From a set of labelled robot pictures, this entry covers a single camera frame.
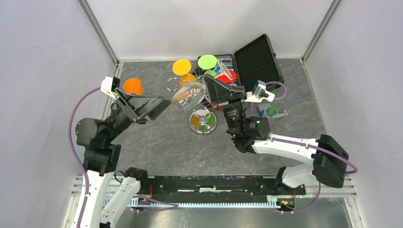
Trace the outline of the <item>red plastic wine glass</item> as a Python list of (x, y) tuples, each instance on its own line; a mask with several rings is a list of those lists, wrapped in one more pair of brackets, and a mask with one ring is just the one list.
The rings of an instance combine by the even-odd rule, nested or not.
[(237, 75), (233, 70), (229, 70), (229, 73), (230, 73), (229, 76), (226, 74), (221, 74), (216, 79), (218, 79), (219, 81), (224, 82), (226, 84), (234, 83), (237, 78)]

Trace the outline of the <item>orange plastic wine glass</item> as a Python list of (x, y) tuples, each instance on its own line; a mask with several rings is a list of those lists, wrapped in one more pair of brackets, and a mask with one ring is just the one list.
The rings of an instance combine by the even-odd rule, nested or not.
[(129, 94), (134, 95), (144, 94), (142, 83), (138, 78), (127, 79), (123, 84), (123, 89)]

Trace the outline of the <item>clear wine glass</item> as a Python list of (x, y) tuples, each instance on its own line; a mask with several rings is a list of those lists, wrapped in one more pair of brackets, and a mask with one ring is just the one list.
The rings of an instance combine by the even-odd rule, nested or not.
[(276, 107), (269, 106), (265, 109), (264, 114), (267, 118), (276, 118), (279, 114), (279, 111)]
[(203, 75), (198, 76), (194, 71), (192, 63), (192, 74), (195, 75), (196, 81), (187, 83), (184, 87), (179, 87), (179, 76), (175, 75), (166, 82), (166, 88), (175, 92), (172, 97), (172, 103), (181, 111), (188, 111), (195, 108), (203, 100), (207, 100), (206, 88), (203, 82)]

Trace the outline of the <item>green plastic wine glass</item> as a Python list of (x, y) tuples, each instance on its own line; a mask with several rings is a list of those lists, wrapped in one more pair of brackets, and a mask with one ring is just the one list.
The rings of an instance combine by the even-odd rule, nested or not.
[(203, 56), (200, 56), (198, 58), (198, 67), (199, 67), (199, 76), (202, 76), (204, 74), (211, 75), (212, 77), (215, 77), (217, 75), (216, 72), (216, 66), (217, 66), (218, 60), (214, 55), (211, 54), (206, 54)]

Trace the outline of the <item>yellow plastic wine glass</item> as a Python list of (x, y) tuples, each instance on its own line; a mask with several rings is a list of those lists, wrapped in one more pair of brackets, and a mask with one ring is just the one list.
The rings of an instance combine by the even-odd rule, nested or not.
[(196, 81), (196, 77), (191, 73), (192, 63), (187, 59), (179, 59), (174, 62), (172, 71), (175, 75), (179, 76), (179, 87), (184, 87), (189, 82)]

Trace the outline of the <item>clear wine glass front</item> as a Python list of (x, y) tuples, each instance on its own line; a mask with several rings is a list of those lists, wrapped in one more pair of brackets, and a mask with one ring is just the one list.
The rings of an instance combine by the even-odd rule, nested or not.
[(279, 111), (276, 107), (269, 106), (265, 109), (264, 114), (267, 118), (276, 118), (279, 114)]

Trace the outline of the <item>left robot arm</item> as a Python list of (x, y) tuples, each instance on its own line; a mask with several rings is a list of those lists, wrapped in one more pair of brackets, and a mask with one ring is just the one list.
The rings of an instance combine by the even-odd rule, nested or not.
[(120, 219), (129, 200), (137, 193), (149, 189), (145, 170), (130, 168), (123, 178), (118, 192), (103, 210), (107, 188), (114, 175), (121, 146), (113, 140), (131, 124), (145, 124), (155, 120), (170, 104), (162, 96), (130, 95), (122, 89), (102, 90), (111, 93), (117, 108), (104, 120), (84, 118), (75, 130), (76, 144), (85, 149), (84, 159), (78, 161), (83, 172), (83, 184), (73, 228), (113, 228)]

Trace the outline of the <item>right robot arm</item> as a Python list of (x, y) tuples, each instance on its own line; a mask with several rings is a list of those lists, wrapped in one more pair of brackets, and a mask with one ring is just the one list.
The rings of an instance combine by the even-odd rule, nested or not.
[(349, 162), (348, 153), (330, 135), (319, 139), (300, 139), (270, 133), (266, 117), (245, 115), (244, 103), (272, 102), (275, 95), (266, 90), (272, 82), (257, 81), (253, 89), (226, 84), (209, 74), (202, 76), (211, 106), (223, 111), (235, 148), (241, 153), (272, 154), (301, 162), (295, 167), (278, 171), (274, 186), (277, 192), (286, 194), (302, 184), (316, 182), (331, 188), (342, 188), (345, 176), (356, 173), (357, 168)]

